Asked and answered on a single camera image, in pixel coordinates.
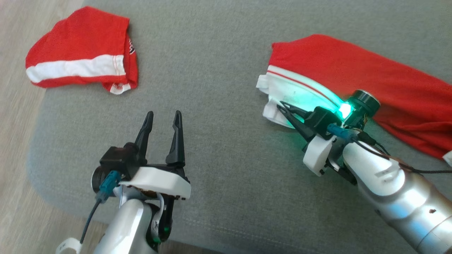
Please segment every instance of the gray cushion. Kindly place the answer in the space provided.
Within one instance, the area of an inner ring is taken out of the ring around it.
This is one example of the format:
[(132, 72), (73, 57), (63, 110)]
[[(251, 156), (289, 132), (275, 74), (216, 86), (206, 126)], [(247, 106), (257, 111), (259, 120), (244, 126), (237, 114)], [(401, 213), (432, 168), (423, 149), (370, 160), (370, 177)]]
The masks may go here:
[[(155, 113), (148, 158), (164, 162), (174, 113), (184, 121), (192, 198), (175, 205), (171, 238), (225, 253), (413, 253), (336, 173), (303, 166), (305, 142), (261, 116), (255, 88), (271, 43), (324, 33), (452, 82), (446, 1), (88, 0), (131, 18), (136, 90), (99, 84), (49, 89), (28, 173), (49, 203), (78, 216), (94, 205), (90, 179), (110, 146), (133, 141)], [(368, 131), (419, 169), (446, 169), (371, 123)], [(428, 175), (449, 198), (451, 175)], [(94, 219), (108, 223), (111, 198)]]

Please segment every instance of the red garment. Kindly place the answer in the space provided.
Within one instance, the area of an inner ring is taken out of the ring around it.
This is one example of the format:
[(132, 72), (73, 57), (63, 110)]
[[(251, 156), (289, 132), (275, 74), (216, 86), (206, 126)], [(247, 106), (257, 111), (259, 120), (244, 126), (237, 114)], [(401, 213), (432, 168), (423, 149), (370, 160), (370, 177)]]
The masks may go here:
[(30, 49), (29, 79), (45, 88), (101, 82), (114, 94), (136, 88), (137, 54), (128, 26), (129, 18), (89, 6), (76, 10)]
[(412, 67), (325, 35), (273, 44), (269, 65), (309, 77), (347, 99), (363, 89), (392, 135), (437, 158), (452, 150), (452, 86)]

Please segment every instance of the green led light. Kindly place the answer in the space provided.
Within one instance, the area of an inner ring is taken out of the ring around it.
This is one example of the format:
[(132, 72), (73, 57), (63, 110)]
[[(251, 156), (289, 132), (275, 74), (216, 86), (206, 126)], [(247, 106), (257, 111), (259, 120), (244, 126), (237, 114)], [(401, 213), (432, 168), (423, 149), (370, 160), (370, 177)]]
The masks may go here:
[(352, 105), (348, 103), (342, 103), (342, 105), (340, 105), (339, 112), (342, 114), (342, 118), (346, 119), (352, 112)]

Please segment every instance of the red fabric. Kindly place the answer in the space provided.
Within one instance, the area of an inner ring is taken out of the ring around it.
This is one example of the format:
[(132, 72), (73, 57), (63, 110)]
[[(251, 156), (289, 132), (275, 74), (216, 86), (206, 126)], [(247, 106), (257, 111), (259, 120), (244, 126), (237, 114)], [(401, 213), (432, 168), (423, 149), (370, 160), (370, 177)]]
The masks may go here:
[(137, 87), (137, 54), (127, 34), (129, 18), (110, 14), (90, 6), (76, 10), (68, 18), (55, 24), (28, 52), (25, 67), (52, 61), (93, 59), (100, 55), (124, 55), (126, 75), (97, 77), (66, 76), (47, 79), (34, 85), (49, 88), (67, 84), (101, 82), (110, 91), (115, 83)]
[(388, 132), (437, 158), (452, 150), (452, 86), (440, 79), (318, 34), (274, 43), (269, 64), (309, 77), (342, 99), (363, 89), (380, 101), (373, 119)]

